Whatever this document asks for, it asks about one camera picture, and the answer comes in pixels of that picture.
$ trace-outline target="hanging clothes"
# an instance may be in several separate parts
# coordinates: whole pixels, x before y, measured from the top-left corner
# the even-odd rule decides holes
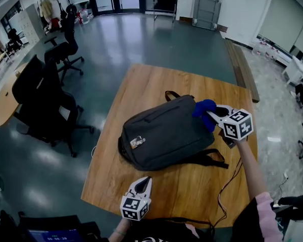
[[[40,6],[43,16],[49,21],[53,16],[53,7],[51,2],[49,0],[42,0]]]

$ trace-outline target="hand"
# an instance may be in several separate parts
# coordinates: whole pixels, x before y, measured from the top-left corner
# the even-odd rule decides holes
[[[247,137],[246,138],[243,138],[242,140],[238,141],[238,140],[233,140],[233,142],[236,144],[236,145],[241,145],[243,144],[244,142],[247,142]]]
[[[216,103],[213,100],[205,99],[204,101],[197,102],[195,105],[195,110],[192,116],[199,117],[202,116],[203,123],[209,132],[213,133],[216,128],[216,122],[207,114],[207,111],[216,111]]]

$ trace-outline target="black cable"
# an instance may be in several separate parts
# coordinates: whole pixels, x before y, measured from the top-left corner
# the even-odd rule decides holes
[[[1,191],[5,190],[5,183],[1,176],[0,176],[0,189],[1,189]]]
[[[239,159],[239,161],[238,161],[238,163],[237,163],[237,166],[236,166],[236,168],[235,168],[235,170],[234,170],[234,172],[233,172],[232,178],[229,180],[229,182],[228,182],[227,184],[225,184],[225,185],[223,186],[223,188],[220,190],[220,192],[219,192],[219,194],[218,194],[218,205],[219,205],[219,207],[221,208],[221,210],[222,210],[222,212],[223,212],[223,216],[222,216],[222,217],[213,225],[213,229],[218,225],[218,223],[219,223],[220,221],[222,221],[222,220],[224,220],[224,219],[227,218],[227,211],[224,210],[224,208],[223,208],[223,206],[222,206],[222,204],[221,204],[221,202],[220,202],[220,200],[219,200],[219,197],[220,197],[221,193],[225,190],[225,188],[230,184],[230,182],[233,181],[233,179],[239,174],[239,172],[240,172],[240,170],[241,170],[241,167],[242,167],[242,163],[241,163],[241,165],[240,165],[240,167],[239,167],[239,169],[238,169],[238,165],[239,165],[240,161],[241,161],[241,158]]]
[[[282,195],[283,195],[283,190],[282,190],[282,188],[281,188],[281,185],[282,185],[282,184],[279,185],[279,189],[281,190],[281,197],[280,197],[279,199],[281,199],[281,198],[282,198]]]

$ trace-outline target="dark gray backpack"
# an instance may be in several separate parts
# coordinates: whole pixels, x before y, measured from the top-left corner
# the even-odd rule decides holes
[[[174,164],[194,163],[228,168],[217,149],[205,150],[214,142],[200,117],[193,117],[195,101],[192,96],[179,96],[143,111],[123,125],[118,140],[119,153],[136,169],[159,170]],[[222,161],[207,154],[218,153]]]

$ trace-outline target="window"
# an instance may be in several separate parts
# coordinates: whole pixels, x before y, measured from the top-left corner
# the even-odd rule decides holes
[[[16,2],[14,6],[11,7],[11,9],[5,14],[5,16],[3,16],[3,18],[1,19],[1,23],[6,31],[6,33],[8,34],[8,32],[13,28],[11,26],[11,24],[9,23],[9,20],[17,13],[19,13],[20,11],[22,11],[22,6],[20,4],[20,2]]]

